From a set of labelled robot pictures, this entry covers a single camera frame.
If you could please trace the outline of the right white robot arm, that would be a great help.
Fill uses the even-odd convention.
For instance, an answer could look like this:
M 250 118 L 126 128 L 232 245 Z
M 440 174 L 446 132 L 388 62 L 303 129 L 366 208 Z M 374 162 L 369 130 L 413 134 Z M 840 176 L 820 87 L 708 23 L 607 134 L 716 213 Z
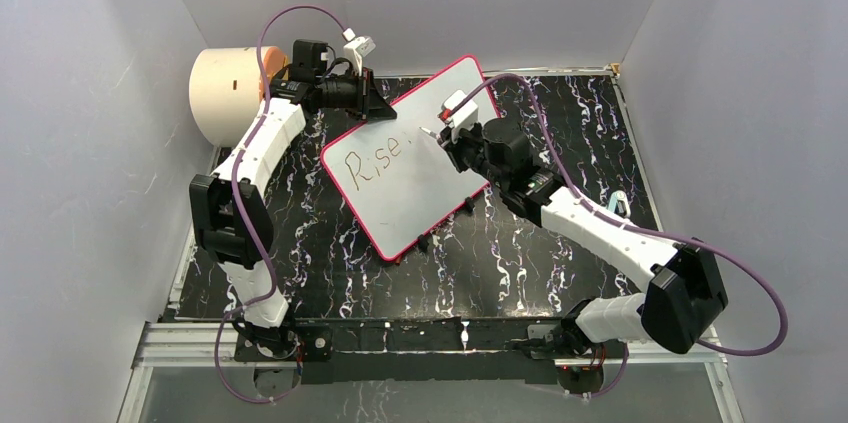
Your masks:
M 604 208 L 587 208 L 586 198 L 573 195 L 564 178 L 534 156 L 518 125 L 503 118 L 447 120 L 436 140 L 458 171 L 484 177 L 516 216 L 567 237 L 638 289 L 579 302 L 549 334 L 532 338 L 531 347 L 587 357 L 610 340 L 651 340 L 685 354 L 726 308 L 713 254 L 646 235 Z

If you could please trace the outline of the pink framed whiteboard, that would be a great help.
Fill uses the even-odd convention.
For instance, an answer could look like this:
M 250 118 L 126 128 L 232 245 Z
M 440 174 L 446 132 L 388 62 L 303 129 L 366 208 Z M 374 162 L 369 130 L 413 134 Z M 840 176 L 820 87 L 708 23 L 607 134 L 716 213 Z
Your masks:
M 321 163 L 383 260 L 397 259 L 487 187 L 476 173 L 457 172 L 424 132 L 443 128 L 438 115 L 449 97 L 483 80 L 478 60 L 465 55 L 395 100 L 396 119 L 359 125 L 321 151 Z

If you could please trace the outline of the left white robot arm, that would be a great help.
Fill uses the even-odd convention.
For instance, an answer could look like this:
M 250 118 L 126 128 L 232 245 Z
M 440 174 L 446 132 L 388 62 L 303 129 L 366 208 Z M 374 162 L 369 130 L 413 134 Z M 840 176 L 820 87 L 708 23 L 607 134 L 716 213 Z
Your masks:
M 340 109 L 361 122 L 397 114 L 363 64 L 368 36 L 346 35 L 339 57 L 325 42 L 206 49 L 189 78 L 189 102 L 204 137 L 230 155 L 189 185 L 194 239 L 223 270 L 239 304 L 226 321 L 264 357 L 287 359 L 303 345 L 270 259 L 273 223 L 265 203 L 272 173 L 307 119 Z

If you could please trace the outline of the white whiteboard marker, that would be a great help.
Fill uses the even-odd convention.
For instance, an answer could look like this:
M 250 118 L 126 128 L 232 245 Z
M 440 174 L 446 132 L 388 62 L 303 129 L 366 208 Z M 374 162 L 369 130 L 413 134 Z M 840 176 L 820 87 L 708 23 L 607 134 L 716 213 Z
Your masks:
M 433 130 L 430 130 L 430 129 L 428 129 L 428 128 L 424 128 L 424 127 L 419 127 L 419 129 L 420 129 L 420 130 L 421 130 L 421 131 L 422 131 L 425 135 L 427 135 L 427 136 L 429 136 L 429 137 L 431 137 L 431 138 L 433 138 L 433 139 L 436 139 L 436 140 L 438 140 L 438 139 L 439 139 L 439 133 L 437 133 L 437 132 L 435 132 L 435 131 L 433 131 Z

